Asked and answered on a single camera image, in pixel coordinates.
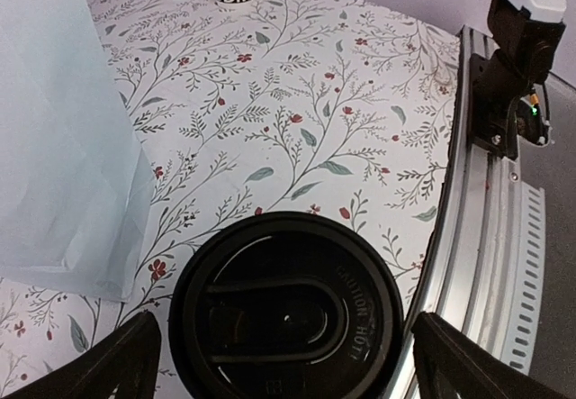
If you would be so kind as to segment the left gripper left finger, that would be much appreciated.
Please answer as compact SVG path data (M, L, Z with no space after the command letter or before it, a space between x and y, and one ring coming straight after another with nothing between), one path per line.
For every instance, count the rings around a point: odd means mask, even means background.
M153 313L133 316L81 357L10 394L11 398L152 398L161 351Z

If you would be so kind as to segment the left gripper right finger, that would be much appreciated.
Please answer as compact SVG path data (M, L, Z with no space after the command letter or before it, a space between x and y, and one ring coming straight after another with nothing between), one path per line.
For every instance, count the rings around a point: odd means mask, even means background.
M494 358L436 313L420 313L411 331L422 398L563 397Z

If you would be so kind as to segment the light blue paper bag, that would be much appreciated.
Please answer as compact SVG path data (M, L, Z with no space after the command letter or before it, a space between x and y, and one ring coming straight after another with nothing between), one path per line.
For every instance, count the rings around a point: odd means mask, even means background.
M153 189L86 0L1 0L1 274L124 302Z

